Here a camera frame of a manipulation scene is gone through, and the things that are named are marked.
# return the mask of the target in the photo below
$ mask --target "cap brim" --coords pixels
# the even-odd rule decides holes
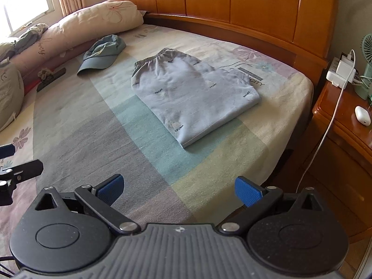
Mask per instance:
[[[86,59],[81,64],[77,74],[85,69],[106,69],[110,67],[116,60],[117,55],[97,56]]]

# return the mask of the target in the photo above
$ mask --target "bed sheet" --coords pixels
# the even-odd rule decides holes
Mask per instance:
[[[120,36],[127,47],[111,67],[77,77],[82,55],[68,61],[66,74],[39,93],[33,89],[18,118],[0,133],[0,143],[12,142],[17,150],[0,166],[33,158],[44,164],[41,176],[17,187],[12,206],[0,207],[2,254],[9,253],[11,230],[44,186],[71,192],[115,173],[124,176],[125,191],[113,207],[142,226],[217,224],[242,205],[235,178],[263,183],[301,115],[308,115],[310,80],[260,52],[151,25]],[[249,74],[262,101],[183,149],[131,90],[133,63],[164,47]]]

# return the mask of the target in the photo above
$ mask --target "bed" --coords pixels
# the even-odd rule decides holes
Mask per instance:
[[[121,173],[125,191],[113,207],[140,225],[219,223],[241,206],[234,179],[262,184],[293,131],[308,118],[332,37],[337,0],[130,0],[145,24],[120,33],[127,44],[106,70],[66,74],[26,97],[0,133],[16,146],[9,167],[38,158],[43,174],[20,184],[0,208],[0,248],[36,194],[70,192]],[[133,63],[170,47],[215,67],[238,69],[262,101],[186,149],[131,90]]]

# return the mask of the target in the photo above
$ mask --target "gray ribbed surface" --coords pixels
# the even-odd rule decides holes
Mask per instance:
[[[149,224],[139,235],[120,237],[112,251],[93,267],[62,277],[65,279],[287,278],[265,269],[253,260],[239,238],[221,236],[208,224],[182,226]],[[45,277],[22,272],[14,278]],[[319,278],[331,279],[341,278],[341,276],[333,272]]]

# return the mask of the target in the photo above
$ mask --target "window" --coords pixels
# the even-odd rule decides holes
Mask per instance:
[[[0,0],[0,38],[17,33],[53,10],[52,0]]]

